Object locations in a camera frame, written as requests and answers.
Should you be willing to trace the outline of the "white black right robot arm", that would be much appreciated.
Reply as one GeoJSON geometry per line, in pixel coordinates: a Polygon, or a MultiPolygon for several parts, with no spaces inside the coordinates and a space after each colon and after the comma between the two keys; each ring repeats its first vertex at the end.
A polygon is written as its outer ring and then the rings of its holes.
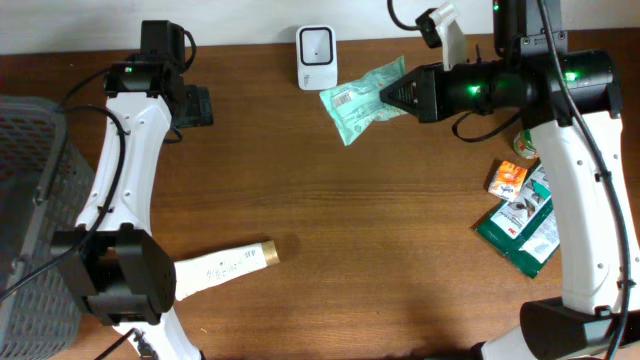
{"type": "Polygon", "coordinates": [[[443,59],[381,91],[434,123],[515,108],[547,171],[562,255],[559,297],[521,307],[518,326],[475,345],[472,359],[613,358],[639,341],[639,245],[621,159],[623,107],[611,57],[572,52],[556,1],[496,0],[497,59],[470,62],[452,5],[413,28],[443,59]]]}

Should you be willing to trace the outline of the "orange small box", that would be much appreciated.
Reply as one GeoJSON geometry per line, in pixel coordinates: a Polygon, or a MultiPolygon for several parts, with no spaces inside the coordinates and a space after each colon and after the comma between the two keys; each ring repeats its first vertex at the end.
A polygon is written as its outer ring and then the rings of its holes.
{"type": "Polygon", "coordinates": [[[502,161],[488,186],[488,192],[508,202],[519,195],[528,170],[509,161],[502,161]]]}

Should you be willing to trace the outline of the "light green snack packet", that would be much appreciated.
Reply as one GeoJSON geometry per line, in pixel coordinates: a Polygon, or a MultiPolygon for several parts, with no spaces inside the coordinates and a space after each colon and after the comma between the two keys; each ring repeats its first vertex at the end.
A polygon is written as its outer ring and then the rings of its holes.
{"type": "Polygon", "coordinates": [[[405,58],[370,70],[362,78],[321,91],[319,97],[333,119],[345,146],[351,145],[374,122],[405,115],[381,101],[381,91],[406,74],[405,58]]]}

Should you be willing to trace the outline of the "green lid glass jar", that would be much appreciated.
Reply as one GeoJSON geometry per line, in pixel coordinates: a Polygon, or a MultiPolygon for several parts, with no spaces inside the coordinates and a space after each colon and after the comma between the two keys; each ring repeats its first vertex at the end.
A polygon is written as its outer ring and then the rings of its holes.
{"type": "Polygon", "coordinates": [[[519,156],[525,159],[535,160],[539,157],[529,130],[521,130],[517,133],[513,141],[513,148],[519,156]]]}

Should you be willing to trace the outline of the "grey plastic basket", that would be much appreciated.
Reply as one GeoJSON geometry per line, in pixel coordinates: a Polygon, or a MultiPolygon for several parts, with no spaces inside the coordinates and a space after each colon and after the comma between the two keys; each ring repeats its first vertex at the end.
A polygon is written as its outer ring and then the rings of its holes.
{"type": "MultiPolygon", "coordinates": [[[[94,171],[68,138],[56,103],[1,98],[1,286],[8,288],[52,257],[58,231],[73,229],[94,171]]],[[[1,303],[1,356],[47,359],[75,341],[81,312],[56,269],[1,303]]]]}

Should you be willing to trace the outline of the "green 3M sponge package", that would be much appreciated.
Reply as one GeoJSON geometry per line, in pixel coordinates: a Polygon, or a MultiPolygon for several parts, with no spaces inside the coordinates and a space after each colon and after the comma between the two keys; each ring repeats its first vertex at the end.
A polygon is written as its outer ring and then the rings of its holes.
{"type": "Polygon", "coordinates": [[[550,185],[540,161],[514,201],[503,200],[475,232],[521,273],[534,279],[559,248],[550,185]]]}

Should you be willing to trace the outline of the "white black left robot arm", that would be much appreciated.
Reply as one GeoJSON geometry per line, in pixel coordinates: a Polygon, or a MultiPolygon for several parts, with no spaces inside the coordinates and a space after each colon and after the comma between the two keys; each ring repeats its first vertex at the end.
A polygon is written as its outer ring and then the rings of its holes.
{"type": "Polygon", "coordinates": [[[190,32],[145,20],[137,53],[106,69],[105,139],[88,199],[70,231],[55,234],[56,268],[78,308],[132,335],[142,358],[200,359],[173,308],[176,270],[153,239],[151,195],[168,132],[214,122],[209,91],[187,85],[190,32]]]}

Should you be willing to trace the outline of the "white tube with gold cap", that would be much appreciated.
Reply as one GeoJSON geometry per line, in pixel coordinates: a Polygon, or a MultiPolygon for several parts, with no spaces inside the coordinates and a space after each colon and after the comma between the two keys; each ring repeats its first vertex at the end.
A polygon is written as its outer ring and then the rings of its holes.
{"type": "Polygon", "coordinates": [[[177,261],[175,299],[187,297],[280,262],[272,240],[177,261]]]}

